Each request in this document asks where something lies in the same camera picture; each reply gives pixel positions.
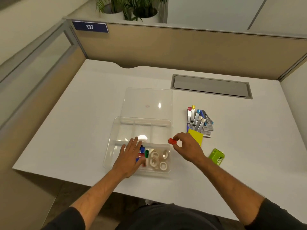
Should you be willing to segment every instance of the green battery pack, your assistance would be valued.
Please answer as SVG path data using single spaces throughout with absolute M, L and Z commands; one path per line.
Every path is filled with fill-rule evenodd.
M 223 152 L 217 150 L 216 148 L 212 150 L 209 158 L 217 165 L 220 165 L 221 162 L 224 160 L 225 155 Z

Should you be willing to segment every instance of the hand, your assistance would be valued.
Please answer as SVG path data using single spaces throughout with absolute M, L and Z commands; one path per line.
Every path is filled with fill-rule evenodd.
M 197 163 L 201 162 L 203 159 L 207 159 L 201 147 L 190 133 L 178 133 L 173 139 L 182 141 L 182 147 L 179 147 L 177 144 L 173 145 L 173 147 L 187 161 L 197 165 Z
M 138 138 L 135 137 L 131 139 L 125 149 L 125 144 L 121 147 L 118 158 L 116 159 L 112 170 L 119 173 L 122 178 L 128 178 L 132 174 L 136 172 L 136 170 L 140 167 L 141 164 L 146 162 L 144 157 L 141 157 L 138 162 L 136 162 L 136 158 L 138 157 L 138 153 L 140 151 L 140 147 L 142 145 L 142 141 L 139 141 Z

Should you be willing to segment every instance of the yellow sticky note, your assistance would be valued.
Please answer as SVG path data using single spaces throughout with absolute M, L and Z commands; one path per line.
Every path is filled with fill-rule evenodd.
M 190 135 L 196 140 L 196 142 L 201 146 L 201 143 L 203 141 L 203 134 L 198 132 L 198 131 L 194 131 L 192 129 L 189 129 L 188 133 L 190 133 Z

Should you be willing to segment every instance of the floor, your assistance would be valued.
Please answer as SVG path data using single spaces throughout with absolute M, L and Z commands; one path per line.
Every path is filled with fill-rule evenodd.
M 85 185 L 65 182 L 49 211 L 44 225 L 69 207 L 88 189 L 89 187 Z M 144 199 L 113 192 L 102 207 L 90 230 L 115 229 L 125 216 L 143 205 L 145 205 Z M 223 217 L 219 217 L 219 219 L 226 230 L 244 229 L 239 221 Z

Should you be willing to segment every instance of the red magnet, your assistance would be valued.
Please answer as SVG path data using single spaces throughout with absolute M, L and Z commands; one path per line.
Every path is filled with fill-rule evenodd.
M 174 144 L 177 144 L 177 141 L 175 141 L 174 139 L 172 138 L 169 138 L 169 143 L 174 145 Z

